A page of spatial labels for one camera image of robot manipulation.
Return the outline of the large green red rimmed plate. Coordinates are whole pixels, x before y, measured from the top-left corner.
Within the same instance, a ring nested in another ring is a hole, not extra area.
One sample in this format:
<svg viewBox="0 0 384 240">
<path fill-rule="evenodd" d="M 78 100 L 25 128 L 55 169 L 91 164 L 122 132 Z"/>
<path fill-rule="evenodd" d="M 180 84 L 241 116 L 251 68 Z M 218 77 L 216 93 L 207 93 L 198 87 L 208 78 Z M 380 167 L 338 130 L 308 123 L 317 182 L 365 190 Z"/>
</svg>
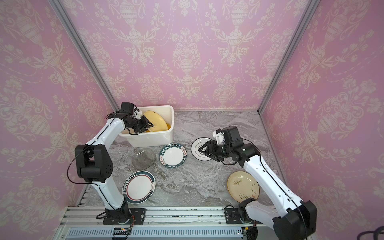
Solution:
<svg viewBox="0 0 384 240">
<path fill-rule="evenodd" d="M 122 194 L 129 204 L 141 204 L 154 193 L 156 180 L 148 171 L 137 171 L 131 174 L 123 184 Z"/>
</svg>

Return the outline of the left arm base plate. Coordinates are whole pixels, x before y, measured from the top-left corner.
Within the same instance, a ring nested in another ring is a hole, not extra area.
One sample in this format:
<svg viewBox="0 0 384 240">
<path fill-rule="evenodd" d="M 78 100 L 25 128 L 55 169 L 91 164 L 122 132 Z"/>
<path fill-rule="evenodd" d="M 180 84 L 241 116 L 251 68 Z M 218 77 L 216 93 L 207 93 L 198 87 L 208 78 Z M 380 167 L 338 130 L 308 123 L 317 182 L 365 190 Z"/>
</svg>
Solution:
<svg viewBox="0 0 384 240">
<path fill-rule="evenodd" d="M 127 213 L 108 209 L 105 212 L 104 225 L 143 225 L 146 216 L 144 208 L 129 209 Z"/>
</svg>

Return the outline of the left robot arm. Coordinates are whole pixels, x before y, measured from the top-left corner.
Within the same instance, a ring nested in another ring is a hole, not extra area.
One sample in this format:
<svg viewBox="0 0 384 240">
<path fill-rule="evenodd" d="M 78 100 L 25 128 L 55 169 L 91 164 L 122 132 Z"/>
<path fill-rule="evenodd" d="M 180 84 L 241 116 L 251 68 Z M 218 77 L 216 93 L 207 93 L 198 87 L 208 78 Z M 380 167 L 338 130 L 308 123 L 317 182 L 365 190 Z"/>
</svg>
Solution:
<svg viewBox="0 0 384 240">
<path fill-rule="evenodd" d="M 113 180 L 114 165 L 109 148 L 123 130 L 131 129 L 135 135 L 139 135 L 154 125 L 145 116 L 137 119 L 132 114 L 120 112 L 107 115 L 106 120 L 95 137 L 84 145 L 76 146 L 74 160 L 77 174 L 84 184 L 92 185 L 103 200 L 106 221 L 132 226 L 135 217 Z"/>
</svg>

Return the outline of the pale yellow round plate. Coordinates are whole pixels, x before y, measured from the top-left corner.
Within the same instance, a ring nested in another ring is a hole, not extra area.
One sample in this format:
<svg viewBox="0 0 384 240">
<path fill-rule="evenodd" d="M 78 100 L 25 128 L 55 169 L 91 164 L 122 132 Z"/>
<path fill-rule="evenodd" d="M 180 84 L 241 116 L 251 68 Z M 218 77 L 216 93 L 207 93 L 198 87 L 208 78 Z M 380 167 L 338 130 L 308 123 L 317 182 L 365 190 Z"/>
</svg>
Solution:
<svg viewBox="0 0 384 240">
<path fill-rule="evenodd" d="M 159 114 L 154 111 L 146 111 L 144 116 L 149 120 L 149 122 L 153 125 L 148 129 L 148 132 L 162 132 L 167 131 L 169 129 L 166 121 Z"/>
</svg>

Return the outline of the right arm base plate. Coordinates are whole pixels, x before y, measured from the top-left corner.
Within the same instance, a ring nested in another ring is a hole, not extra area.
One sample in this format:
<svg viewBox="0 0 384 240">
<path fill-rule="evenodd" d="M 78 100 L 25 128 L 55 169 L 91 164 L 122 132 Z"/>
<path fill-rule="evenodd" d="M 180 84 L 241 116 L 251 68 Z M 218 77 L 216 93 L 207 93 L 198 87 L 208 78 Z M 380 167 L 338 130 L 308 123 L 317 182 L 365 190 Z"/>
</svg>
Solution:
<svg viewBox="0 0 384 240">
<path fill-rule="evenodd" d="M 238 208 L 227 207 L 223 209 L 226 224 L 227 225 L 253 225 L 254 220 L 250 220 L 247 217 L 242 217 Z"/>
</svg>

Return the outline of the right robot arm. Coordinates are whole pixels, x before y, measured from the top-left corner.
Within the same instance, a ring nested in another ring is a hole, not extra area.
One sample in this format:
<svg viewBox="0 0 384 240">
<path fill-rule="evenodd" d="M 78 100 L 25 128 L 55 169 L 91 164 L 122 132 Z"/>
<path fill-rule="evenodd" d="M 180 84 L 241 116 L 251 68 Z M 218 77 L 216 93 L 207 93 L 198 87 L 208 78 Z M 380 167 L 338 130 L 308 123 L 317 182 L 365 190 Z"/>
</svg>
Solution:
<svg viewBox="0 0 384 240">
<path fill-rule="evenodd" d="M 306 240 L 316 232 L 318 210 L 314 203 L 304 202 L 292 192 L 268 166 L 261 150 L 242 138 L 237 127 L 217 129 L 213 137 L 196 139 L 191 147 L 193 156 L 219 163 L 231 159 L 232 165 L 239 164 L 258 182 L 273 203 L 268 207 L 255 198 L 243 200 L 238 206 L 243 222 L 260 222 L 273 229 L 280 240 Z"/>
</svg>

